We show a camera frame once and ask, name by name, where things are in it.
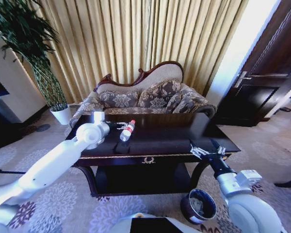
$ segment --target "dark wooden door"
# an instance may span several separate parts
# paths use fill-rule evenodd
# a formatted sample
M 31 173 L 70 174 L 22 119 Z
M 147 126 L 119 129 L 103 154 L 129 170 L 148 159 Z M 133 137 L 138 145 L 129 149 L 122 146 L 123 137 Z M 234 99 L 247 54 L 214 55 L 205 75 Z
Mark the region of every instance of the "dark wooden door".
M 290 89 L 291 0 L 284 0 L 219 105 L 215 120 L 257 125 Z

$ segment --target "coffee table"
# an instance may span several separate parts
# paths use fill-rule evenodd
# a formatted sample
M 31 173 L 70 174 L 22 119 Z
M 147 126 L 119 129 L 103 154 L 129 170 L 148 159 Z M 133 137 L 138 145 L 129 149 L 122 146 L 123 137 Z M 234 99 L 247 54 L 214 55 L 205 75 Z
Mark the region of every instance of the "coffee table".
M 119 139 L 120 130 L 111 130 L 94 150 L 84 150 L 74 164 L 86 176 L 92 197 L 188 193 L 196 188 L 202 171 L 209 165 L 190 153 L 190 141 L 215 151 L 210 139 L 226 147 L 227 159 L 240 149 L 204 113 L 106 115 L 106 121 L 136 120 L 128 142 Z M 66 139 L 77 128 L 93 122 L 83 115 Z M 184 163 L 196 165 L 190 177 Z M 96 175 L 91 166 L 98 166 Z

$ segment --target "table leg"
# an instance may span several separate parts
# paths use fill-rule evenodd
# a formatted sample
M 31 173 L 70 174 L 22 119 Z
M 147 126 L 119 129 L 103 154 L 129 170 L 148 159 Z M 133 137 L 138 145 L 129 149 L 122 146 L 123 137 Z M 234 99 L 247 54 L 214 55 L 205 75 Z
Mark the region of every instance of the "table leg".
M 91 191 L 91 196 L 96 197 L 98 192 L 96 188 L 97 187 L 96 178 L 95 174 L 93 173 L 93 170 L 91 169 L 90 166 L 77 166 L 77 168 L 84 173 L 89 185 L 89 189 Z
M 200 175 L 208 165 L 209 163 L 206 160 L 202 160 L 196 165 L 191 176 L 190 189 L 194 189 L 197 187 Z

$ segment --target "robotic arm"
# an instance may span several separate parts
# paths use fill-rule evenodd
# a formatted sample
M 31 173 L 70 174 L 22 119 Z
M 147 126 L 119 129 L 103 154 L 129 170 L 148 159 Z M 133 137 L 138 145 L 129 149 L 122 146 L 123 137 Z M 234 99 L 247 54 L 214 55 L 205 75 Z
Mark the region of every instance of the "robotic arm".
M 0 232 L 7 232 L 4 228 L 17 213 L 19 204 L 56 181 L 83 150 L 94 149 L 104 141 L 110 128 L 103 120 L 103 112 L 94 112 L 94 123 L 81 125 L 76 137 L 57 145 L 17 181 L 0 186 Z
M 253 196 L 250 187 L 262 177 L 255 170 L 243 170 L 238 174 L 222 159 L 225 148 L 212 142 L 216 153 L 197 148 L 191 142 L 191 153 L 207 160 L 214 170 L 223 199 L 228 205 L 228 213 L 233 223 L 242 233 L 285 233 L 276 211 L 260 198 Z

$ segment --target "sofa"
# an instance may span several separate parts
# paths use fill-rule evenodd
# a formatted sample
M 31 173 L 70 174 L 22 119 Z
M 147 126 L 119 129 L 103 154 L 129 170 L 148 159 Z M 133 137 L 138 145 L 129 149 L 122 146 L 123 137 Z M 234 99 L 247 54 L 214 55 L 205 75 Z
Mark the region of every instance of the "sofa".
M 183 68 L 175 61 L 162 62 L 149 71 L 139 69 L 130 84 L 119 84 L 106 75 L 82 102 L 70 121 L 94 111 L 105 114 L 163 114 L 202 112 L 212 118 L 216 107 L 193 88 L 182 83 Z

